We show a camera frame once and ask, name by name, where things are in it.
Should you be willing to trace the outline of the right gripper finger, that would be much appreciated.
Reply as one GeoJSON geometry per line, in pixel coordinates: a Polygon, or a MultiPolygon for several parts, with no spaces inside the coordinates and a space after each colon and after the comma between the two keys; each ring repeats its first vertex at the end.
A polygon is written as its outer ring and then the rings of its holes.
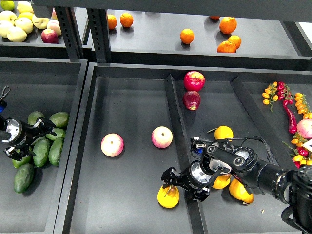
{"type": "Polygon", "coordinates": [[[164,171],[161,180],[163,181],[162,188],[167,188],[171,185],[183,187],[184,185],[181,173],[178,173],[175,167],[170,167],[164,171]]]}
{"type": "Polygon", "coordinates": [[[206,198],[210,195],[210,187],[203,187],[203,188],[187,188],[186,189],[190,194],[193,200],[198,200],[203,202],[206,198]]]}

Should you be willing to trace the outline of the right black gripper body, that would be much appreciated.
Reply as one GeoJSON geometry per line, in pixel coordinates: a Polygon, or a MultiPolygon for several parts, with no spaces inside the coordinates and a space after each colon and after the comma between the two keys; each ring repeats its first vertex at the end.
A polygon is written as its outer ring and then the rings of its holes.
{"type": "Polygon", "coordinates": [[[184,169],[180,176],[182,178],[182,188],[193,193],[193,195],[209,195],[211,175],[206,174],[201,168],[200,161],[192,162],[184,169]]]}

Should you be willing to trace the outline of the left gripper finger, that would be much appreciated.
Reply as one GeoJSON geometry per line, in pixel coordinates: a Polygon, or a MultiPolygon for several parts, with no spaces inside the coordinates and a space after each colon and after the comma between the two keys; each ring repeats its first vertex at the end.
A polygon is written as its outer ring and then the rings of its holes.
{"type": "Polygon", "coordinates": [[[45,117],[38,117],[36,123],[32,126],[33,139],[43,137],[47,134],[56,136],[57,134],[53,131],[55,127],[55,124],[51,120],[45,117]]]}
{"type": "Polygon", "coordinates": [[[24,157],[34,156],[34,152],[30,146],[22,147],[21,149],[17,149],[15,147],[8,147],[4,149],[4,153],[8,158],[11,158],[16,161],[21,161],[24,157]]]}

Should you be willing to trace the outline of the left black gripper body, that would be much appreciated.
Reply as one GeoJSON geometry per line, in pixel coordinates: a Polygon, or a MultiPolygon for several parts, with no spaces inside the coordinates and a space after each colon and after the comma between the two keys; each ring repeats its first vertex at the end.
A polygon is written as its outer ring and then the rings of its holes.
{"type": "Polygon", "coordinates": [[[4,141],[9,146],[5,149],[6,151],[12,152],[14,149],[22,149],[35,141],[37,131],[33,125],[14,118],[7,118],[5,122],[5,131],[11,134],[9,139],[4,141]]]}

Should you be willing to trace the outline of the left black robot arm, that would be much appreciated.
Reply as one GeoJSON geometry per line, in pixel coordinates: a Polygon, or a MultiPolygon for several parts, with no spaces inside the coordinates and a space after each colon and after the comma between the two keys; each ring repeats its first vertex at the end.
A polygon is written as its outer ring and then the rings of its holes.
{"type": "Polygon", "coordinates": [[[44,117],[38,117],[34,125],[16,118],[0,117],[0,141],[8,146],[4,153],[8,158],[21,161],[23,157],[35,156],[29,147],[40,137],[52,133],[55,124],[44,117]]]}

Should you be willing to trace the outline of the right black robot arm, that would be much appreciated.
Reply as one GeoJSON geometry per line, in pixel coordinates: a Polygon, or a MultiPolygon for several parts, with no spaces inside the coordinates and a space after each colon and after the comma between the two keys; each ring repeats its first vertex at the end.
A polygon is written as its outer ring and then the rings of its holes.
{"type": "Polygon", "coordinates": [[[233,175],[251,194],[271,194],[287,203],[281,218],[304,234],[312,232],[312,168],[283,169],[259,159],[250,147],[234,145],[234,138],[208,140],[191,137],[191,152],[199,159],[181,173],[174,167],[163,172],[163,186],[179,186],[193,200],[204,201],[218,176],[233,175]]]}

